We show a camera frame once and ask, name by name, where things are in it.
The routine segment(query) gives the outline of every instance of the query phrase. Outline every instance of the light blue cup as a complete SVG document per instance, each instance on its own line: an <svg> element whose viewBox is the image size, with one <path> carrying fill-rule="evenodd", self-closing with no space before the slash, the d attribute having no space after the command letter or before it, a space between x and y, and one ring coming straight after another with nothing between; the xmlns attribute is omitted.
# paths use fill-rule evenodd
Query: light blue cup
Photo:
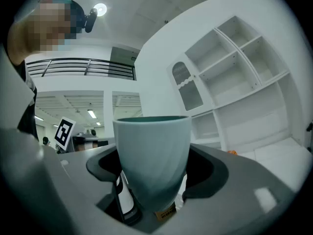
<svg viewBox="0 0 313 235"><path fill-rule="evenodd" d="M191 118L133 117L113 121L119 159L137 201L158 212L173 203L188 160Z"/></svg>

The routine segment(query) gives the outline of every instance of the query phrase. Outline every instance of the hair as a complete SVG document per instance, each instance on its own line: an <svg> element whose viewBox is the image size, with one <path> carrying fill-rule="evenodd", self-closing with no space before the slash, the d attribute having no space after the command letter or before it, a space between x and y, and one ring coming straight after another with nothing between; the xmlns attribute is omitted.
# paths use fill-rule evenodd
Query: hair
<svg viewBox="0 0 313 235"><path fill-rule="evenodd" d="M49 139L47 137L43 138L43 143L44 145L47 145L49 143Z"/></svg>

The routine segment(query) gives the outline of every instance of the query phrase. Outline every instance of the balcony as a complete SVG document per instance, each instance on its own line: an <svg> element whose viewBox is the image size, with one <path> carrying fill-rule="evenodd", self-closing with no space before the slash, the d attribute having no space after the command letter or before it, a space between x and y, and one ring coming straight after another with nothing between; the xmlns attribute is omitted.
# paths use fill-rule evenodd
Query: balcony
<svg viewBox="0 0 313 235"><path fill-rule="evenodd" d="M54 58L29 62L26 65L32 77L84 75L136 80L134 66L101 59Z"/></svg>

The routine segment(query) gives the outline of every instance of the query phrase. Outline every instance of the ceiling light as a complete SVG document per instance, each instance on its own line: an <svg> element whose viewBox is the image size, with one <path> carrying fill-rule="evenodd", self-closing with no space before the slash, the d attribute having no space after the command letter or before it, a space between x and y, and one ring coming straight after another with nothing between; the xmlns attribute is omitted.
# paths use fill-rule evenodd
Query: ceiling light
<svg viewBox="0 0 313 235"><path fill-rule="evenodd" d="M38 116L35 116L35 118L36 118L36 119L38 119L38 120L43 121L43 119L42 119L42 118L40 118L40 117L38 117Z"/></svg>
<svg viewBox="0 0 313 235"><path fill-rule="evenodd" d="M90 114L90 116L91 116L92 118L97 118L96 115L93 113L92 110L88 110L88 113Z"/></svg>
<svg viewBox="0 0 313 235"><path fill-rule="evenodd" d="M107 12L107 7L104 3L98 3L94 6L94 8L98 10L98 17L103 16Z"/></svg>

